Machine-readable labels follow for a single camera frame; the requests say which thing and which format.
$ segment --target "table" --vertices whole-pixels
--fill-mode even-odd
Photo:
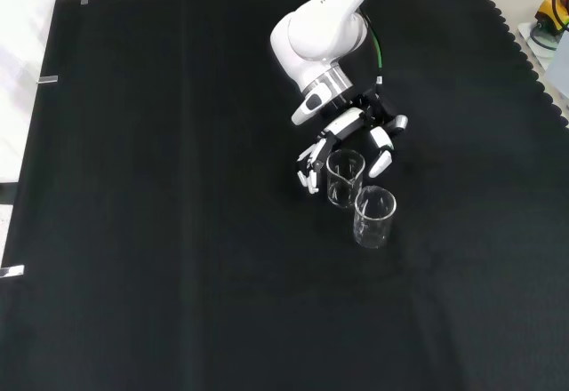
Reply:
[[[323,122],[290,124],[268,35],[305,1],[58,0],[4,255],[26,265],[1,284],[7,388],[567,388],[569,136],[499,14],[365,4],[410,118],[367,251],[294,178]]]

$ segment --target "metal clip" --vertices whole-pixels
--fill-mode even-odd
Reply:
[[[59,80],[58,76],[39,77],[37,83],[38,84],[57,83],[58,80]]]
[[[0,278],[15,277],[16,275],[24,275],[24,266],[0,268]]]

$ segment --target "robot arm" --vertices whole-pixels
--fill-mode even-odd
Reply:
[[[356,106],[352,102],[355,93],[350,90],[353,84],[338,64],[340,58],[357,49],[367,36],[367,23],[357,12],[363,2],[310,0],[286,15],[271,34],[276,58],[304,96],[293,114],[294,124],[306,122],[327,106],[341,110],[352,105],[299,156],[297,174],[310,194],[318,191],[321,169],[332,150],[364,128],[371,130],[371,140],[379,150],[369,176],[375,178],[381,174],[392,161],[391,138],[407,124],[405,116],[393,116],[382,108],[377,91],[373,100],[363,98],[362,105]]]
[[[345,105],[352,83],[338,59],[365,40],[367,25],[357,9],[364,0],[309,0],[276,25],[271,44],[304,102],[293,115],[302,124],[327,104]]]

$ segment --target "yellow object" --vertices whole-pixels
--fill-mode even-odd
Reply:
[[[569,25],[569,12],[565,8],[565,5],[561,3],[561,0],[556,0],[556,2],[556,9],[557,14],[559,15],[559,19],[561,19],[564,24]],[[555,15],[553,14],[552,0],[545,0],[541,4],[540,10],[535,14],[535,18],[538,22],[545,23],[546,29],[554,35],[557,35],[563,31],[563,27],[559,21],[556,20]]]

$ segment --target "black cloth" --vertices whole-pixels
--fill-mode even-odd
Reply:
[[[569,388],[569,135],[499,12],[365,3],[410,119],[368,251],[294,174],[325,122],[291,124],[268,39],[306,1],[56,2],[2,389]]]

